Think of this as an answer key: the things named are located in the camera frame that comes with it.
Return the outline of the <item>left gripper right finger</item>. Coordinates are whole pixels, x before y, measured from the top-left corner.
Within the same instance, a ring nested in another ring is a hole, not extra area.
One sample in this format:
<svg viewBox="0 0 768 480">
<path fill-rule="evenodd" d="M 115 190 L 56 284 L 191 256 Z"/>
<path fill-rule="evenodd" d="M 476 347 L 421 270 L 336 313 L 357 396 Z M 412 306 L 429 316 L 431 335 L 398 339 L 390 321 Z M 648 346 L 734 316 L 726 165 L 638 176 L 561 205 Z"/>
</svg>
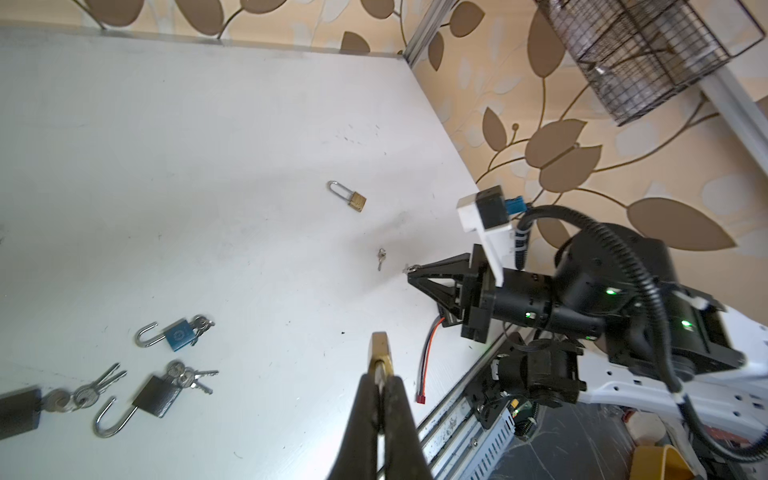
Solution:
<svg viewBox="0 0 768 480">
<path fill-rule="evenodd" d="M 431 480 L 402 379 L 388 377 L 381 394 L 384 477 Z"/>
</svg>

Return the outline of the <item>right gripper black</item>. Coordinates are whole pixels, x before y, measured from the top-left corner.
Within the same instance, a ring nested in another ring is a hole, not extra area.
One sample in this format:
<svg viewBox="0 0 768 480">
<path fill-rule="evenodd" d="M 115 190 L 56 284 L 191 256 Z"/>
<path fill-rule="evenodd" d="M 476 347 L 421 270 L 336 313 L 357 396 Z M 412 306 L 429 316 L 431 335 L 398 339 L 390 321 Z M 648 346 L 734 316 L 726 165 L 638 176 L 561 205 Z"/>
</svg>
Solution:
<svg viewBox="0 0 768 480">
<path fill-rule="evenodd" d="M 550 330 L 554 326 L 551 279 L 508 268 L 502 273 L 503 284 L 497 286 L 482 246 L 475 244 L 471 254 L 410 267 L 407 279 L 437 304 L 438 313 L 449 324 L 462 323 L 464 338 L 485 343 L 492 320 Z M 461 293 L 468 294 L 466 301 L 461 302 Z"/>
</svg>

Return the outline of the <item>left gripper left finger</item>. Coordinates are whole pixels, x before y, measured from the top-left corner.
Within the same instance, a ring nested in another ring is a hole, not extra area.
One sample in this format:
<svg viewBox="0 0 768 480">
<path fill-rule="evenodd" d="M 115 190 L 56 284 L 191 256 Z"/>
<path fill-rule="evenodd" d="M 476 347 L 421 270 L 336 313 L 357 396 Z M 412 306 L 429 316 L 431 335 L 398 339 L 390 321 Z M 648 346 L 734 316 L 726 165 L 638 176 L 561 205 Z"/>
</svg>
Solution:
<svg viewBox="0 0 768 480">
<path fill-rule="evenodd" d="M 376 478 L 379 395 L 374 376 L 362 375 L 330 480 Z"/>
</svg>

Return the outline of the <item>silver key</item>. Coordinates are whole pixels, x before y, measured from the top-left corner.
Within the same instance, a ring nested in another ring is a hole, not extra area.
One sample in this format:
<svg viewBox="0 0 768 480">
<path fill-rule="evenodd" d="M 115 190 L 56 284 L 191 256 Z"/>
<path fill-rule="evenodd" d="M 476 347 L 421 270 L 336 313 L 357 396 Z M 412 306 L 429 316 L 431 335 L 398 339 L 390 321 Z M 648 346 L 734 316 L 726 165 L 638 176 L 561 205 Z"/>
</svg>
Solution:
<svg viewBox="0 0 768 480">
<path fill-rule="evenodd" d="M 384 261 L 386 260 L 387 252 L 384 248 L 380 248 L 377 253 L 377 270 L 381 271 Z"/>
</svg>

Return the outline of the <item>brass padlock long shackle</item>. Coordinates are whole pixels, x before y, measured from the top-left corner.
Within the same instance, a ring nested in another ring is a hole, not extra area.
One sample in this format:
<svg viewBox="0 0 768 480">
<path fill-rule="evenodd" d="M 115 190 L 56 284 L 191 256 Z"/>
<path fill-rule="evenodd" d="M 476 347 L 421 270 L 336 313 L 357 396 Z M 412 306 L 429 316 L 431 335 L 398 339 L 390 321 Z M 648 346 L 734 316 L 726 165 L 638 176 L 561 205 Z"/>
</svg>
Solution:
<svg viewBox="0 0 768 480">
<path fill-rule="evenodd" d="M 329 181 L 327 187 L 331 193 L 341 198 L 353 210 L 361 212 L 364 209 L 367 199 L 357 191 L 353 191 L 335 180 Z"/>
</svg>

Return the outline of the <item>black padlock with keys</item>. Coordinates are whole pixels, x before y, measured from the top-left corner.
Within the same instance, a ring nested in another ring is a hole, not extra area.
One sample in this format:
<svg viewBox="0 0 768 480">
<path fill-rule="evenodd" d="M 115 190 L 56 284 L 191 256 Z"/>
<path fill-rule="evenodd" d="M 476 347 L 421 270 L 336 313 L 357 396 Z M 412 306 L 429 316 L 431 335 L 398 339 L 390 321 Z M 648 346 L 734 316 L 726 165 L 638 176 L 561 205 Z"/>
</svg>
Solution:
<svg viewBox="0 0 768 480">
<path fill-rule="evenodd" d="M 212 377 L 219 370 L 198 370 L 181 360 L 171 361 L 162 376 L 151 375 L 140 391 L 135 395 L 130 408 L 121 416 L 119 421 L 111 426 L 105 426 L 103 419 L 117 398 L 112 396 L 99 410 L 92 422 L 93 433 L 102 439 L 114 437 L 120 433 L 133 416 L 142 411 L 156 418 L 163 418 L 184 390 L 199 390 L 212 395 L 213 390 L 200 382 L 203 377 Z"/>
</svg>

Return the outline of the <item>blue small padlock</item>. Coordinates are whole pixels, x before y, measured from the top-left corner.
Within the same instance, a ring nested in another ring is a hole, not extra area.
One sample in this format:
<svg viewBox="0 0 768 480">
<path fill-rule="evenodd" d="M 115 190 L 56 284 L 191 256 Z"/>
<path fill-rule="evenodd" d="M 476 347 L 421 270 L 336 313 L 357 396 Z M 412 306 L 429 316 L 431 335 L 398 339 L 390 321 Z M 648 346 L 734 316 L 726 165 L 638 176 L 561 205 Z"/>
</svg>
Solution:
<svg viewBox="0 0 768 480">
<path fill-rule="evenodd" d="M 216 323 L 208 317 L 196 315 L 192 320 L 180 319 L 158 335 L 146 339 L 145 335 L 158 327 L 157 322 L 152 322 L 135 333 L 134 343 L 140 348 L 148 348 L 165 341 L 174 352 L 177 352 L 186 346 L 196 345 L 199 338 L 215 325 Z"/>
</svg>

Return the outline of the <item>brass padlock with key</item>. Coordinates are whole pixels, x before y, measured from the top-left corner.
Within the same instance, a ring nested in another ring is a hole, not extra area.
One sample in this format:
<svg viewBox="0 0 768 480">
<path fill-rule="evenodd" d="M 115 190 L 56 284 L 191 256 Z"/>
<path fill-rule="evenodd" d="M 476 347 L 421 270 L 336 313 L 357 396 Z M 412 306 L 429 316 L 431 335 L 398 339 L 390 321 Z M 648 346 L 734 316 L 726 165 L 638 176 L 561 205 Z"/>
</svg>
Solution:
<svg viewBox="0 0 768 480">
<path fill-rule="evenodd" d="M 368 373 L 373 376 L 374 382 L 383 386 L 389 377 L 394 375 L 391 349 L 386 332 L 374 332 L 371 335 L 369 348 Z"/>
</svg>

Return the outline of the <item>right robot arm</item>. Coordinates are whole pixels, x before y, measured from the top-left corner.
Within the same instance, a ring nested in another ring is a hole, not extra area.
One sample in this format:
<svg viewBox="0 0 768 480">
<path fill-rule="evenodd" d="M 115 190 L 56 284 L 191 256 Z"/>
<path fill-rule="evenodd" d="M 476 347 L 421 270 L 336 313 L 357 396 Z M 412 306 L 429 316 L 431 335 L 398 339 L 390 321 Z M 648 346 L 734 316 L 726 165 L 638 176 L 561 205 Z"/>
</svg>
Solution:
<svg viewBox="0 0 768 480">
<path fill-rule="evenodd" d="M 667 246 L 562 205 L 513 219 L 493 191 L 462 199 L 472 251 L 409 269 L 441 320 L 485 342 L 508 335 L 466 392 L 489 427 L 509 397 L 549 407 L 599 403 L 680 414 L 713 453 L 767 456 L 767 330 L 682 285 Z"/>
</svg>

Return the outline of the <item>yellow tape roll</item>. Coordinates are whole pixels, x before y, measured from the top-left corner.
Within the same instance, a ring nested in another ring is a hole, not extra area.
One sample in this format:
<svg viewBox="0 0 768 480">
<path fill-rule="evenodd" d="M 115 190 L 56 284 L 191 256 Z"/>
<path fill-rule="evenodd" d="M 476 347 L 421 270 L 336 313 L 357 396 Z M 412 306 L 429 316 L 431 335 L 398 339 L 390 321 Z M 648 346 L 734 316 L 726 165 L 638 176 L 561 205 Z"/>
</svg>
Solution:
<svg viewBox="0 0 768 480">
<path fill-rule="evenodd" d="M 691 480 L 691 467 L 671 445 L 638 446 L 632 456 L 630 480 Z"/>
</svg>

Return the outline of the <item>dark small padlock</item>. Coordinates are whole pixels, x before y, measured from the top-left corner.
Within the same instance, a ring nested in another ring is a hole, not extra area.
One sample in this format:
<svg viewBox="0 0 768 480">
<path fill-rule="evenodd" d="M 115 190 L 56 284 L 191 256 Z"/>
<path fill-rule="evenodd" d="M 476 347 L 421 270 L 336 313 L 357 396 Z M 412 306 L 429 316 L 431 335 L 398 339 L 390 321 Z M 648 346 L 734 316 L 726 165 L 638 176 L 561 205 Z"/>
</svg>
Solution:
<svg viewBox="0 0 768 480">
<path fill-rule="evenodd" d="M 113 364 L 95 381 L 87 383 L 73 392 L 55 389 L 43 394 L 38 387 L 28 387 L 1 394 L 1 439 L 36 430 L 41 415 L 48 413 L 71 413 L 94 406 L 101 395 L 114 383 L 127 375 Z"/>
</svg>

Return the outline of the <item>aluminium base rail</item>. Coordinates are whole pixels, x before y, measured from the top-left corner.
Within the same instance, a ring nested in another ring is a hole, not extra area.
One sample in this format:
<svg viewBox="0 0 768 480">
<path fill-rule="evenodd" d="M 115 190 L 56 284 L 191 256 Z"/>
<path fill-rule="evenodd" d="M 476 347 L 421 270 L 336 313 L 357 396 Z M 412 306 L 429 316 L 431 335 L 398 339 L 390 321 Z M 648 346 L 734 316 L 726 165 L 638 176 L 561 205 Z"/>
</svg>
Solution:
<svg viewBox="0 0 768 480">
<path fill-rule="evenodd" d="M 508 410 L 484 428 L 463 395 L 503 343 L 504 338 L 498 337 L 419 425 L 422 452 L 435 479 L 488 479 L 513 442 L 514 423 Z"/>
</svg>

